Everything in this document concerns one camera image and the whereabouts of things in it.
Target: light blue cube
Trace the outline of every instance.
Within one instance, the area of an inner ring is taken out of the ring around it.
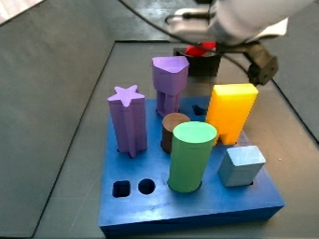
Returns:
[[[217,170],[224,187],[250,185],[264,163],[257,146],[228,148]]]

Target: shape sorter hole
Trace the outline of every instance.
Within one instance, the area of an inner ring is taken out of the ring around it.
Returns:
[[[139,183],[138,183],[138,191],[142,194],[150,194],[154,191],[154,181],[149,178],[145,178]]]
[[[197,105],[192,105],[193,112],[196,116],[205,116],[206,115],[206,109],[198,107]]]
[[[111,195],[114,198],[126,197],[130,193],[130,184],[129,181],[115,181],[113,183],[113,192]]]

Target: purple block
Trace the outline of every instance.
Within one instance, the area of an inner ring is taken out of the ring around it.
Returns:
[[[157,90],[157,113],[178,112],[178,97],[186,86],[188,61],[184,56],[154,57],[153,84]]]
[[[135,85],[126,89],[115,86],[115,94],[106,98],[117,150],[126,152],[130,158],[137,151],[146,150],[144,95],[135,90]]]

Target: star shape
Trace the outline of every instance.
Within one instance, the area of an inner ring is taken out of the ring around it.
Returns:
[[[130,105],[130,101],[134,99],[144,98],[144,95],[135,92],[137,85],[133,85],[127,88],[122,88],[115,86],[114,92],[115,94],[106,98],[106,101],[121,101],[122,106],[127,107]]]

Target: yellow rectangular block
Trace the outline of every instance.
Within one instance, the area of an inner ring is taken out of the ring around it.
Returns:
[[[213,87],[205,122],[216,127],[216,140],[220,138],[224,145],[236,143],[256,95],[250,83]]]

